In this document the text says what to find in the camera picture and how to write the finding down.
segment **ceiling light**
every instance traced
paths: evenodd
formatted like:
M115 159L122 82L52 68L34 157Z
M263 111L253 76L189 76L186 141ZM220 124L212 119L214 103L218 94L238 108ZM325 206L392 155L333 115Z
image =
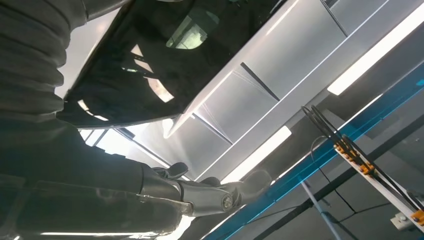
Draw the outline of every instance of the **ceiling light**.
M242 179L248 172L256 167L264 158L266 158L274 149L283 143L292 132L287 126L280 128L274 135L266 140L258 149L256 149L249 157L230 172L222 181L222 184L236 182Z
M422 22L424 22L424 3L350 66L327 90L335 95L341 94Z
M365 109L367 109L371 104L373 104L375 101L377 101L381 96L383 96L383 93L378 95L376 98L374 98L372 101L370 101L367 105L365 105L361 110L359 110L355 115L353 115L349 120L347 120L345 123L343 123L340 127L337 128L337 130L342 129L346 124L350 123L354 118L356 118L360 113L362 113Z

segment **tinted windshield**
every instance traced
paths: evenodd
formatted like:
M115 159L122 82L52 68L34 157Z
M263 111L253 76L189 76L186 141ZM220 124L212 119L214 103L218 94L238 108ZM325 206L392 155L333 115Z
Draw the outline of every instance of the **tinted windshield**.
M283 2L134 1L118 14L58 117L102 127L182 113Z

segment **black cable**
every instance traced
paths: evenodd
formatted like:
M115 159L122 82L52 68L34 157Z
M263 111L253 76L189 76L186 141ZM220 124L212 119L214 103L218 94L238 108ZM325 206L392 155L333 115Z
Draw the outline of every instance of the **black cable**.
M377 208L381 208L381 207L384 207L384 206L387 206L387 205L391 205L391 203L390 202L386 202L386 203L383 203L383 204L379 204L379 205L375 205L375 206L372 206L372 207L365 208L365 209L360 210L360 211L358 211L356 213L353 213L353 214L351 214L351 215L349 215L349 216L347 216L345 218L342 218L341 220L339 220L339 221L337 221L335 223L344 222L344 221L350 219L351 217L355 216L356 214L361 214L363 212L366 212L366 211L369 211L369 210L373 210L373 209L377 209Z
M366 154L346 135L342 135L331 123L326 119L326 117L318 110L314 105L311 106L311 109L308 109L305 106L302 106L301 109L306 114L306 116L316 125L316 127L324 133L329 139L331 139L334 144L340 146L344 153L347 154L353 161L359 165L366 167L372 174L371 167L364 162L364 160L358 155L358 152L366 157ZM374 162L370 163L374 169L376 169L387 181L393 186L393 188L401 195L401 197L415 210L419 208L411 201L409 197L394 183L394 181L384 173L381 168L379 168Z
M326 138L326 136L319 136L319 137L315 138L315 140L310 145L310 158L312 159L312 162L318 167L319 171L322 173L324 178L327 179L328 183L330 185L332 185L333 183L331 182L331 180L327 177L327 175L321 169L320 165L318 165L318 163L314 159L314 146L315 146L315 143L317 143L317 141L321 138ZM337 191L337 189L334 189L334 192L341 198L341 200L343 200L343 202L350 208L350 210L352 210L353 214L357 213L357 211L355 211L355 209L348 203L348 201L344 197L342 197L342 195L340 195L340 193Z
M423 204L415 197L415 195L410 192L410 191L406 191L406 194L408 194L409 198L412 199L412 201L421 209L424 211L424 206Z
M365 154L365 152L363 152L357 145L356 143L354 143L352 140L350 140L347 136L343 136L343 139L345 140L345 142L351 144L352 146L354 146L359 153L364 156L365 158L367 158L368 156ZM402 198L404 198L404 200L413 208L415 209L415 211L417 211L419 208L411 201L411 199L409 197L407 197L407 195L404 193L404 191L402 191L399 186L375 163L375 162L370 162L370 164L375 168L375 170L378 171L378 173L380 173L392 186L393 188L402 196Z
M353 240L359 240L359 238L353 232L351 232L343 223L338 221L331 213L329 213L328 211L323 211L322 213L327 216L330 222L332 222L333 224L337 224L341 228L341 230L343 230Z

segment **wire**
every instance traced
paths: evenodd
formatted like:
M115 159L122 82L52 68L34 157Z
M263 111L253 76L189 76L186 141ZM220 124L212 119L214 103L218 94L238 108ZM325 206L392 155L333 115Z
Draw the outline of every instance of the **wire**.
M312 162L318 167L319 171L322 173L324 178L327 179L328 183L330 185L332 185L333 183L331 182L331 180L327 177L327 175L321 169L320 165L318 165L318 163L314 159L314 146L317 143L317 141L322 139L322 138L326 138L326 136L319 136L319 137L315 138L315 140L310 145L310 158L312 159ZM355 211L355 209L348 203L348 201L344 197L342 197L342 195L340 195L340 193L337 191L337 189L334 189L334 192L341 198L341 200L343 200L343 202L347 205L347 207L349 207L350 210L352 210L353 214L357 213L357 211Z
M324 134L324 136L331 139L335 145L341 147L344 153L352 158L356 165L364 166L370 171L370 174L372 174L377 181L379 181L381 184L387 185L378 175L374 174L374 171L371 170L371 167L374 167L374 169L377 170L392 185L392 187L386 186L386 188L389 187L387 190L390 190L390 188L396 190L400 194L400 197L402 197L416 211L419 209L417 206L422 206L415 205L411 199L407 197L406 194L399 188L399 186L394 183L394 181L389 176L387 176L387 174L382 171L379 166L375 164L375 162L370 162L369 164L365 163L358 152L365 158L367 155L346 135L342 135L339 130L326 119L326 117L319 111L316 106L312 105L310 109L302 106L301 109L311 120L311 122L315 124L315 126Z
M410 192L410 191L406 191L406 194L408 194L409 198L412 199L412 201L421 209L424 211L424 206L423 204L415 197L415 195Z
M350 219L351 217L355 216L356 214L361 214L363 212L366 212L366 211L369 211L369 210L373 210L373 209L377 209L377 208L381 208L381 207L384 207L384 206L387 206L387 205L391 205L391 203L390 202L386 202L386 203L383 203L383 204L379 204L379 205L375 205L375 206L372 206L372 207L365 208L365 209L360 210L360 211L358 211L356 213L353 213L353 214L351 214L351 215L349 215L349 216L347 216L345 218L342 218L341 220L338 220L335 223L338 224L338 223L344 222L344 221Z

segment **bolt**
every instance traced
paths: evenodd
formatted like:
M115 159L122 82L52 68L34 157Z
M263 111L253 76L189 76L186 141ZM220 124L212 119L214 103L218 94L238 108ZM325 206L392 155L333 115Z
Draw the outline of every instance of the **bolt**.
M224 209L229 209L231 206L233 205L233 199L230 196L225 196L222 199L222 206L224 207Z

